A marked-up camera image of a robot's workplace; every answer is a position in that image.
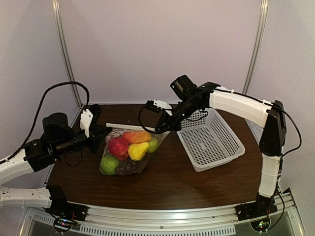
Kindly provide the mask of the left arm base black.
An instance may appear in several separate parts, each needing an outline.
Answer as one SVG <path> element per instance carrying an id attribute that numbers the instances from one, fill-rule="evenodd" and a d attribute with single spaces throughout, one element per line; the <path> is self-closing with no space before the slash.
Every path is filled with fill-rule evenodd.
<path id="1" fill-rule="evenodd" d="M 88 207 L 70 203 L 60 186 L 46 186 L 49 191 L 51 204 L 46 210 L 54 216 L 64 217 L 74 221 L 85 221 Z"/>

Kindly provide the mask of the yellow fake pear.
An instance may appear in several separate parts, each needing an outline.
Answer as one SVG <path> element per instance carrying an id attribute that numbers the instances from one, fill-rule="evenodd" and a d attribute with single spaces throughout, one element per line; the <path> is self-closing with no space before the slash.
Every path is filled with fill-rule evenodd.
<path id="1" fill-rule="evenodd" d="M 128 148 L 128 155 L 133 161 L 141 161 L 149 149 L 149 143 L 131 144 Z"/>

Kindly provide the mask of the green fake pear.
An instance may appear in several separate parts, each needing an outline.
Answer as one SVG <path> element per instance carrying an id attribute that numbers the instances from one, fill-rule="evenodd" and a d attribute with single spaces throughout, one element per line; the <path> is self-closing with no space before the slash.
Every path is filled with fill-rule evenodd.
<path id="1" fill-rule="evenodd" d="M 147 153 L 153 153 L 158 148 L 158 139 L 155 137 L 152 137 L 152 139 L 149 141 L 149 149 L 147 150 Z"/>

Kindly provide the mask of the orange red fake mango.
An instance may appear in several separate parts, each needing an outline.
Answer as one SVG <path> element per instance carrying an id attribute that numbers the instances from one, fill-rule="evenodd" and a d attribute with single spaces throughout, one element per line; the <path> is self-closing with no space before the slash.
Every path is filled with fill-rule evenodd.
<path id="1" fill-rule="evenodd" d="M 149 142 L 152 136 L 147 131 L 128 131 L 123 134 L 123 138 L 130 144 Z"/>

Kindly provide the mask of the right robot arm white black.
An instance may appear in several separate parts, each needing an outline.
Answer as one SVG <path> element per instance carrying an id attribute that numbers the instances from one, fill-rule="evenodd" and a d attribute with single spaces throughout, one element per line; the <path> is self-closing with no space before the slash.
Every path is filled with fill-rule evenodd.
<path id="1" fill-rule="evenodd" d="M 170 86 L 180 102 L 172 107 L 164 101 L 153 101 L 157 111 L 163 111 L 155 127 L 157 133 L 179 131 L 183 120 L 198 110 L 208 108 L 231 113 L 263 128 L 259 141 L 263 163 L 256 204 L 258 207 L 268 208 L 272 204 L 281 176 L 284 157 L 286 123 L 282 102 L 250 98 L 213 82 L 197 86 L 186 75 L 177 78 Z"/>

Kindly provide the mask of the clear polka dot zip bag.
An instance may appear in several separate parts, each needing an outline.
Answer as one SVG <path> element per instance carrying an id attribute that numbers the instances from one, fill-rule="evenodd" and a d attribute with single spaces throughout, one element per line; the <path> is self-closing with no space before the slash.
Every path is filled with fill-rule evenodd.
<path id="1" fill-rule="evenodd" d="M 107 123 L 112 131 L 105 137 L 106 146 L 100 161 L 99 170 L 103 175 L 127 176 L 141 173 L 152 154 L 156 152 L 168 131 L 152 134 L 136 125 Z"/>

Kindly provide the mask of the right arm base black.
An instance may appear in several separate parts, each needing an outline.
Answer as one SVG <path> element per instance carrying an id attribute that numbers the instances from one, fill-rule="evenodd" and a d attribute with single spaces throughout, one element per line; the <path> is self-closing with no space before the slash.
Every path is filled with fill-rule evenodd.
<path id="1" fill-rule="evenodd" d="M 235 207 L 239 221 L 268 216 L 278 211 L 274 200 L 254 201 L 251 203 L 241 203 Z"/>

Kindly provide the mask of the red fake apple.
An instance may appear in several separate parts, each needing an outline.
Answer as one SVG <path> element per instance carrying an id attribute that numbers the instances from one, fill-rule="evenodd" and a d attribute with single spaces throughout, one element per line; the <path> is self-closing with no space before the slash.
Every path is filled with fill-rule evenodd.
<path id="1" fill-rule="evenodd" d="M 109 152 L 120 161 L 128 158 L 128 143 L 122 137 L 115 137 L 108 143 Z"/>

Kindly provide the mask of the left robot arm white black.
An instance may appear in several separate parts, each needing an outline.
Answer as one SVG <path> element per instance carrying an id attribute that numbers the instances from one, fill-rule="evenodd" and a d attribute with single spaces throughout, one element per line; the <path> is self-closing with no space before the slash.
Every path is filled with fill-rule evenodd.
<path id="1" fill-rule="evenodd" d="M 82 115 L 80 131 L 69 125 L 67 115 L 54 113 L 43 119 L 43 135 L 30 141 L 13 156 L 0 161 L 0 182 L 4 184 L 19 176 L 36 173 L 55 164 L 62 157 L 88 148 L 96 154 L 99 145 L 112 131 L 111 127 L 99 125 L 90 111 Z M 52 211 L 64 211 L 69 207 L 59 186 L 22 189 L 1 186 L 0 207 L 42 207 Z"/>

